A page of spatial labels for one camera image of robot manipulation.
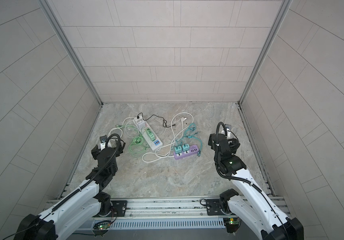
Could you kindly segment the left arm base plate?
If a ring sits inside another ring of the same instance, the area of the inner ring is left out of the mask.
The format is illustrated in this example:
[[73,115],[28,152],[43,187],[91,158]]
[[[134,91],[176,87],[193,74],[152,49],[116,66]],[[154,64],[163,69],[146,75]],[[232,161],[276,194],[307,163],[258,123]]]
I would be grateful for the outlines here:
[[103,210],[98,216],[102,218],[124,217],[127,210],[128,201],[111,201],[111,205],[107,210]]

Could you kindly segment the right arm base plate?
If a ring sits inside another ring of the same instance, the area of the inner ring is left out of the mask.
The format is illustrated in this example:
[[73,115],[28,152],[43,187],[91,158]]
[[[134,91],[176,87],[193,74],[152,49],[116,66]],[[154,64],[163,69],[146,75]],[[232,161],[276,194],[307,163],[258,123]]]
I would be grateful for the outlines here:
[[222,203],[220,199],[203,199],[204,203],[201,201],[201,205],[206,207],[208,216],[225,216],[228,215],[222,208]]

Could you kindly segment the white multicolour power strip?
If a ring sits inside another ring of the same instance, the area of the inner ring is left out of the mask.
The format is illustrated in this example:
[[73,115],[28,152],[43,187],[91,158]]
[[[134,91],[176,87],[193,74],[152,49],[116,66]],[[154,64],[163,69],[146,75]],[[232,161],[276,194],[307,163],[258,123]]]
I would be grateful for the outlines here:
[[160,149],[163,146],[160,138],[143,117],[135,117],[134,124],[152,151]]

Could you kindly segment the left circuit board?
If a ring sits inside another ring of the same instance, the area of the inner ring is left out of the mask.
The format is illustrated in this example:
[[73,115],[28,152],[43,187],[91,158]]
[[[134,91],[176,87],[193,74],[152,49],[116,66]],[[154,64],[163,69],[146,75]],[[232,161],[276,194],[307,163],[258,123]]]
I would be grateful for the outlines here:
[[101,221],[95,223],[93,229],[96,231],[108,231],[111,226],[111,221]]

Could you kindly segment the circuit board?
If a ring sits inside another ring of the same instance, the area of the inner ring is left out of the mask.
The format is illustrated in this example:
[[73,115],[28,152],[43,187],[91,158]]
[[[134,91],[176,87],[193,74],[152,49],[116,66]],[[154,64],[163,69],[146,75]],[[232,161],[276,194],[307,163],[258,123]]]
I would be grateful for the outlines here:
[[111,221],[101,221],[95,223],[93,229],[96,231],[108,231],[111,226]]
[[235,235],[241,225],[240,218],[223,218],[223,221],[227,233]]

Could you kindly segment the teal charger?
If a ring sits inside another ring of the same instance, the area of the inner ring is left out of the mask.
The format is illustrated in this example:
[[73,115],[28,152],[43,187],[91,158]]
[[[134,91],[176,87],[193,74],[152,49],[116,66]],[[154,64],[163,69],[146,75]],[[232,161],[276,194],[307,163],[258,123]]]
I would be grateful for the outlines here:
[[184,152],[189,151],[190,150],[190,145],[189,144],[184,144],[184,145],[182,145],[182,149],[183,149]]
[[182,151],[183,151],[183,149],[182,149],[181,146],[176,146],[176,147],[175,147],[175,154],[176,154],[176,155],[180,154]]

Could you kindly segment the purple power strip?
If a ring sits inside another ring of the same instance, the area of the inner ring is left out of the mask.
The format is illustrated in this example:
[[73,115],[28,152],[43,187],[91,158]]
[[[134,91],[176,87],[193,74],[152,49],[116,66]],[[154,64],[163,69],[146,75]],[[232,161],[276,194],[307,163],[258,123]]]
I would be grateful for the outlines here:
[[200,151],[200,148],[197,145],[189,145],[189,148],[186,148],[186,150],[184,150],[182,146],[180,146],[180,148],[182,149],[181,151],[178,150],[178,153],[174,152],[175,160],[181,160],[192,155],[197,155]]

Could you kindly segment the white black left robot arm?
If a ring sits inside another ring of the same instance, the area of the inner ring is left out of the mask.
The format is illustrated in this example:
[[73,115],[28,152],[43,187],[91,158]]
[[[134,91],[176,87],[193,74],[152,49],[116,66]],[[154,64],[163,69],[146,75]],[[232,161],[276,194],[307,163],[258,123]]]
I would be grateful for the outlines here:
[[125,142],[116,140],[116,146],[110,147],[105,140],[92,150],[98,166],[86,176],[79,187],[61,201],[41,212],[29,214],[18,226],[13,235],[15,240],[65,240],[92,217],[102,217],[92,232],[96,236],[107,233],[117,217],[125,210],[120,210],[111,201],[111,196],[104,188],[111,182],[118,165],[116,158],[123,153]]

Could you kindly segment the light green charger block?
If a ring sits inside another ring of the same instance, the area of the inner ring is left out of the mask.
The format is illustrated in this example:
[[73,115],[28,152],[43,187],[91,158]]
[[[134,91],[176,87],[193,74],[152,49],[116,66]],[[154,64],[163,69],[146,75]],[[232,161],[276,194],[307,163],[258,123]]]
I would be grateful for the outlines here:
[[155,141],[155,140],[156,140],[156,137],[155,137],[155,135],[154,135],[153,133],[151,133],[151,134],[148,135],[148,136],[149,136],[149,138],[150,138],[151,141]]

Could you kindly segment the white square charger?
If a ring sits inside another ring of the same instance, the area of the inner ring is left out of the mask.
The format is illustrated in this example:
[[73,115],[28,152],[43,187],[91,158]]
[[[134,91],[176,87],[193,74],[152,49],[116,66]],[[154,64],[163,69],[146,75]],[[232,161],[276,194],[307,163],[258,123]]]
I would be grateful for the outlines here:
[[147,123],[146,122],[142,122],[142,123],[140,123],[138,125],[138,127],[139,127],[139,131],[142,132],[142,131],[147,129]]

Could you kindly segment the light green cube charger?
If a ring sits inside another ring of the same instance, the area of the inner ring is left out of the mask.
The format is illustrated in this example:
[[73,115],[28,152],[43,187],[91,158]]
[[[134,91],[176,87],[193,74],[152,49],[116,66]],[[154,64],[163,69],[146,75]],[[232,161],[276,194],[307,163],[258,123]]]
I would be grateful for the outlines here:
[[146,129],[146,133],[149,137],[153,136],[153,133],[150,129]]

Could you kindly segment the right circuit board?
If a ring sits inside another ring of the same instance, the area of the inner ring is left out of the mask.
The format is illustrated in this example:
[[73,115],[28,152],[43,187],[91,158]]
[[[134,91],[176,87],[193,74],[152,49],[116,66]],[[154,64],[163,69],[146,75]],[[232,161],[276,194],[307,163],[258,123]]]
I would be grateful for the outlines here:
[[223,221],[227,233],[235,235],[241,225],[240,218],[223,218]]

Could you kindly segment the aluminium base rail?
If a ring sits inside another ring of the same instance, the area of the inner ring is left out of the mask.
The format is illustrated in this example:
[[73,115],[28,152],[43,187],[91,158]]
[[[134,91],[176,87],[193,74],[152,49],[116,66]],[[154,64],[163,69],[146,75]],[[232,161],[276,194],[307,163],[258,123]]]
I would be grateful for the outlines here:
[[[219,198],[222,203],[222,208],[228,215],[232,215],[234,212],[231,208],[226,206],[226,201],[234,201],[239,208],[253,209],[252,204],[243,195],[233,196],[231,198],[223,196]],[[150,218],[173,218],[182,217],[200,217],[208,216],[206,207],[201,205],[204,203],[201,198],[172,198],[172,199],[118,199],[112,201],[128,201],[126,214],[124,217],[118,217],[122,219],[150,219]],[[94,215],[94,218],[104,220],[114,220],[115,218],[102,218],[98,214]]]

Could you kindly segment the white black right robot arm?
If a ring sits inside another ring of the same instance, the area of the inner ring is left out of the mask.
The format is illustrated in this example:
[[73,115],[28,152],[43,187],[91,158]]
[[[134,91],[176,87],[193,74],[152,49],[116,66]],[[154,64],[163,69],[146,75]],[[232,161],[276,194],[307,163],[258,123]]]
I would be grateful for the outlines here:
[[222,211],[238,216],[260,240],[302,240],[304,227],[290,219],[258,186],[244,162],[230,148],[224,134],[209,136],[218,175],[231,181],[236,189],[220,195]]

